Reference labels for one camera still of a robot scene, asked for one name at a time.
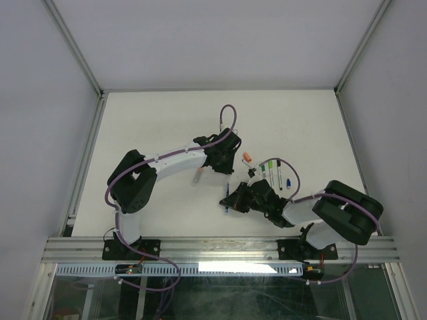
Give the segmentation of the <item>blue gel pen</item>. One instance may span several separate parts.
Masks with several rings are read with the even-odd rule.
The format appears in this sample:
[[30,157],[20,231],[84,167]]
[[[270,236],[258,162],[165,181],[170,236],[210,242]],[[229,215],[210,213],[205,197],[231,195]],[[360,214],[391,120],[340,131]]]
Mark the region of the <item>blue gel pen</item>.
[[[230,195],[230,182],[228,181],[226,183],[226,197],[228,197]],[[229,207],[225,206],[225,214],[229,213]]]

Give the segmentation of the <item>white pen light green end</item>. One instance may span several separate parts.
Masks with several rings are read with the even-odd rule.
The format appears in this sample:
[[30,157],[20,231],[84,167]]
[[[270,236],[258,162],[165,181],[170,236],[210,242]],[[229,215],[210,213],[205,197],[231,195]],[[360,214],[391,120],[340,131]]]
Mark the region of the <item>white pen light green end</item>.
[[275,187],[275,184],[274,184],[274,162],[273,162],[273,169],[269,169],[269,176],[270,176],[270,186],[272,189],[274,189],[274,187]]

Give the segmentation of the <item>white pen dark green end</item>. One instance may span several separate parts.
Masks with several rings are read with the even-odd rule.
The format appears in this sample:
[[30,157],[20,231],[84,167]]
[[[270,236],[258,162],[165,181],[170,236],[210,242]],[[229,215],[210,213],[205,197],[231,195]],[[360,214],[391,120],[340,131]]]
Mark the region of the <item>white pen dark green end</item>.
[[265,164],[261,165],[262,170],[262,179],[266,179],[266,166]]

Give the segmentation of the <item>white pen black end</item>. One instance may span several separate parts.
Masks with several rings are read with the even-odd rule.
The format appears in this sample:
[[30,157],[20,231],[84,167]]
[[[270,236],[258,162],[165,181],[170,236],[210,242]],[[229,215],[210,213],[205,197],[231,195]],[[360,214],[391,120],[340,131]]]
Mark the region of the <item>white pen black end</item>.
[[277,172],[278,172],[278,186],[279,186],[279,190],[282,191],[283,190],[283,180],[282,180],[282,169],[281,167],[277,167]]

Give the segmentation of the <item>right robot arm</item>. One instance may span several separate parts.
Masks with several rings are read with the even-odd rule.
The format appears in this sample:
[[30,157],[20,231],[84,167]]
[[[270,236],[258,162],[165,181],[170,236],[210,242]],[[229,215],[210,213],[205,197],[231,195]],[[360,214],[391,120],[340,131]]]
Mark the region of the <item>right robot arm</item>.
[[379,229],[383,205],[364,193],[337,180],[319,193],[300,199],[280,197],[264,180],[242,182],[220,200],[220,205],[240,213],[256,211],[279,228],[307,225],[302,229],[298,249],[313,258],[325,247],[349,241],[366,245]]

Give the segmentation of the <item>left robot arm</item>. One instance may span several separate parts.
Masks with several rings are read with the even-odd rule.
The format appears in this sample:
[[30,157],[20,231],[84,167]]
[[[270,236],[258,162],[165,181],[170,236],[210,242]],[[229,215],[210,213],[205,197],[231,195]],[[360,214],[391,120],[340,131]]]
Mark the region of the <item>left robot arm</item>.
[[196,137],[164,154],[145,156],[136,149],[128,151],[107,180],[104,195],[106,204],[115,211],[117,252],[126,259],[139,253],[139,212],[148,204],[157,182],[188,169],[204,167],[230,175],[241,144],[241,138],[226,128],[218,135]]

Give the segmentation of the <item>orange tip marker pen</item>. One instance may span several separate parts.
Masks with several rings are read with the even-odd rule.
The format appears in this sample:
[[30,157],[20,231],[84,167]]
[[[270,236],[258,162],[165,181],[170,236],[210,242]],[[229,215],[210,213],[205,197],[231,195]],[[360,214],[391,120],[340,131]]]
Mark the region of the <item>orange tip marker pen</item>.
[[198,183],[199,180],[201,179],[202,174],[203,174],[203,167],[200,167],[196,171],[196,174],[194,176],[193,182],[194,183]]

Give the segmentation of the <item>orange pen cap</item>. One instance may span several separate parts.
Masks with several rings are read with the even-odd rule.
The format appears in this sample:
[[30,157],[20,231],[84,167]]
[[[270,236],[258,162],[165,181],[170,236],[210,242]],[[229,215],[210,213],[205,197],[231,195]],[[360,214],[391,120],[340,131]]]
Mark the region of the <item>orange pen cap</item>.
[[252,161],[252,158],[250,157],[250,155],[247,152],[245,152],[243,154],[243,157],[248,163],[250,163]]

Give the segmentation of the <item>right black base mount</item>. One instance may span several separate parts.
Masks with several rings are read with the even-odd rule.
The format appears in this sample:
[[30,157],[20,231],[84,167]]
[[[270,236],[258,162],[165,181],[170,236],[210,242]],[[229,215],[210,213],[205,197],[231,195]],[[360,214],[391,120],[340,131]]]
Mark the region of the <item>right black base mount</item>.
[[297,239],[279,239],[278,258],[279,260],[295,260],[302,263],[308,263],[311,258],[311,251],[306,243]]

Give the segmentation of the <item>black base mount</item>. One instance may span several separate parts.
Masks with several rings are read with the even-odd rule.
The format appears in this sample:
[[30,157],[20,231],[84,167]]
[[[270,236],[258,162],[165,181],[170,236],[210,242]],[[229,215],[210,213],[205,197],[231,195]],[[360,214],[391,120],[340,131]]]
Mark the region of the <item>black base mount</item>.
[[306,243],[297,239],[279,239],[278,258],[279,260],[295,260],[302,263],[308,263],[311,258],[311,251]]
[[159,257],[161,241],[159,239],[138,239],[130,246],[137,251],[141,251],[149,255],[141,255],[126,247],[117,237],[104,241],[102,259],[104,261],[136,261],[143,259],[144,261],[154,261],[155,257]]

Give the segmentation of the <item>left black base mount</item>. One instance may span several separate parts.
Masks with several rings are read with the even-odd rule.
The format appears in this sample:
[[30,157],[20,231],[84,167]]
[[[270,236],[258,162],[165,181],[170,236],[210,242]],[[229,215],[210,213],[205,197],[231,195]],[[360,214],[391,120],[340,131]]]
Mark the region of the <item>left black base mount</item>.
[[104,241],[102,259],[104,261],[136,261],[143,259],[144,261],[154,261],[155,257],[159,257],[161,241],[159,239],[138,239],[130,246],[137,251],[141,251],[149,255],[141,255],[126,247],[117,237]]

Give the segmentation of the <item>aluminium mounting rail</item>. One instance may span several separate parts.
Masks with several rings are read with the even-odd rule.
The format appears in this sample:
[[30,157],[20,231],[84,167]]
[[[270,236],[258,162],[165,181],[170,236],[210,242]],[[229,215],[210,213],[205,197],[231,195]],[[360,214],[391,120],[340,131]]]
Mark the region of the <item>aluminium mounting rail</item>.
[[[44,263],[107,262],[104,241],[111,237],[50,237],[42,255]],[[160,237],[159,257],[176,263],[199,261],[286,262],[279,260],[279,239],[294,237]],[[391,237],[373,236],[365,246],[347,241],[311,253],[310,263],[398,263],[400,255]]]

